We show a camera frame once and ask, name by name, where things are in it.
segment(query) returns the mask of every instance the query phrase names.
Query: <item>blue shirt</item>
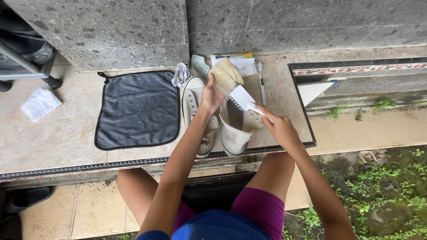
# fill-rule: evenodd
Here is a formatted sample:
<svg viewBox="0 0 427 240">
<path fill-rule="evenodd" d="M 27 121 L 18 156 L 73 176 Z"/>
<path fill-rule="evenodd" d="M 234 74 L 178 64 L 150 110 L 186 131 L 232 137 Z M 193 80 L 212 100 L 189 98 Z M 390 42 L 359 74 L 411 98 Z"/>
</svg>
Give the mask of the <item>blue shirt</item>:
<svg viewBox="0 0 427 240">
<path fill-rule="evenodd" d="M 237 213 L 208 210 L 188 220 L 178 228 L 171 240 L 270 240 L 266 232 Z M 166 233 L 153 230 L 136 240 L 169 240 Z"/>
</svg>

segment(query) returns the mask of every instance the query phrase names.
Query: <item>gray towel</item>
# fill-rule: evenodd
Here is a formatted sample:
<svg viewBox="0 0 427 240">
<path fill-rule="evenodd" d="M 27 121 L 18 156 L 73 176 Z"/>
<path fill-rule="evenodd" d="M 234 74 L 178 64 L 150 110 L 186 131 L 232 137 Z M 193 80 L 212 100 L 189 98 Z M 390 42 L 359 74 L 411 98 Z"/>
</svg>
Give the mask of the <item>gray towel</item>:
<svg viewBox="0 0 427 240">
<path fill-rule="evenodd" d="M 179 91 L 173 72 L 152 71 L 105 77 L 95 130 L 101 150 L 148 147 L 174 141 L 179 132 Z"/>
</svg>

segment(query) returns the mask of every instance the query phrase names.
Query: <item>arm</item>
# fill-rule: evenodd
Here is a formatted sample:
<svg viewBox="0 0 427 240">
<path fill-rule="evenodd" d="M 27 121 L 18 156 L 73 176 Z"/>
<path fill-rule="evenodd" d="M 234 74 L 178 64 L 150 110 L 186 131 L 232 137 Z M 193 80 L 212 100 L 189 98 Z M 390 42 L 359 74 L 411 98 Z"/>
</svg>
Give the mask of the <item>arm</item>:
<svg viewBox="0 0 427 240">
<path fill-rule="evenodd" d="M 197 149 L 210 117 L 223 100 L 224 95 L 214 86 L 214 77 L 210 74 L 209 82 L 203 89 L 202 103 L 164 167 L 138 235 L 151 230 L 160 230 L 171 238 L 182 191 L 196 158 Z"/>
<path fill-rule="evenodd" d="M 261 106 L 255 108 L 260 109 L 274 121 L 273 125 L 265 116 L 260 115 L 276 142 L 295 160 L 307 186 L 313 207 L 325 228 L 325 239 L 355 240 L 356 236 L 344 206 L 308 155 L 290 119 L 278 117 Z"/>
</svg>

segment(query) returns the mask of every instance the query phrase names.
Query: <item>white shoelace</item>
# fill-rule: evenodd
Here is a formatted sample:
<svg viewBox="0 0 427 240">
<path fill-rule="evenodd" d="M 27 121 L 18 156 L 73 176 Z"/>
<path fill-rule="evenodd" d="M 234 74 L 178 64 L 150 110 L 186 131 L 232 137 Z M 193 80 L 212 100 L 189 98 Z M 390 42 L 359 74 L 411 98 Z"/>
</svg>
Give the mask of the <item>white shoelace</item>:
<svg viewBox="0 0 427 240">
<path fill-rule="evenodd" d="M 181 87 L 190 77 L 191 73 L 188 62 L 180 62 L 176 66 L 175 76 L 172 79 L 172 85 L 174 87 Z"/>
</svg>

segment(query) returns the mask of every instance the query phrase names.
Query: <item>black tile border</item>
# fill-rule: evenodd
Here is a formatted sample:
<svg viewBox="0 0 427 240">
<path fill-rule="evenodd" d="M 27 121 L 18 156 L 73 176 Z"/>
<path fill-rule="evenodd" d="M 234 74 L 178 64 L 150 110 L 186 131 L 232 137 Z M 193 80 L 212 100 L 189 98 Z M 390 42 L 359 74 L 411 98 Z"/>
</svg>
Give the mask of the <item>black tile border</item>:
<svg viewBox="0 0 427 240">
<path fill-rule="evenodd" d="M 315 147 L 317 146 L 316 139 L 314 138 L 314 133 L 310 125 L 310 121 L 308 120 L 307 112 L 305 111 L 304 104 L 302 102 L 301 95 L 298 91 L 297 82 L 295 80 L 295 77 L 293 75 L 293 68 L 291 64 L 288 65 L 290 74 L 292 76 L 295 89 L 298 94 L 299 102 L 302 108 L 302 111 L 304 112 L 305 120 L 307 121 L 308 129 L 310 130 L 310 135 L 313 141 L 311 142 L 304 142 L 304 146 L 306 148 L 308 147 Z M 246 151 L 243 152 L 242 155 L 250 155 L 255 153 L 269 153 L 269 152 L 277 152 L 277 151 L 284 151 L 284 149 L 280 145 L 276 146 L 266 146 L 266 147 L 255 147 L 255 148 L 249 148 L 246 149 Z M 202 160 L 202 159 L 210 159 L 210 158 L 221 158 L 221 157 L 227 157 L 227 154 L 222 152 L 211 152 L 208 157 L 206 158 L 196 158 L 196 160 Z M 113 163 L 104 163 L 104 164 L 89 164 L 89 165 L 83 165 L 83 166 L 75 166 L 75 167 L 62 167 L 62 168 L 52 168 L 47 170 L 37 170 L 37 171 L 26 171 L 26 172 L 17 172 L 17 173 L 5 173 L 0 174 L 0 180 L 13 180 L 13 179 L 21 179 L 21 178 L 34 178 L 34 177 L 49 177 L 49 175 L 53 174 L 66 174 L 66 173 L 79 173 L 79 172 L 86 172 L 86 171 L 95 171 L 95 170 L 105 170 L 105 169 L 112 169 L 112 168 L 121 168 L 121 167 L 133 167 L 133 166 L 144 166 L 144 165 L 153 165 L 153 164 L 165 164 L 169 157 L 164 158 L 148 158 L 148 159 L 140 159 L 140 160 L 131 160 L 131 161 L 121 161 L 121 162 L 113 162 Z"/>
<path fill-rule="evenodd" d="M 328 62 L 311 62 L 311 63 L 291 63 L 288 64 L 292 70 L 317 69 L 329 67 L 360 67 L 372 65 L 389 65 L 389 64 L 413 64 L 427 62 L 427 57 L 403 58 L 403 59 L 376 59 L 376 60 L 355 60 L 355 61 L 328 61 Z"/>
</svg>

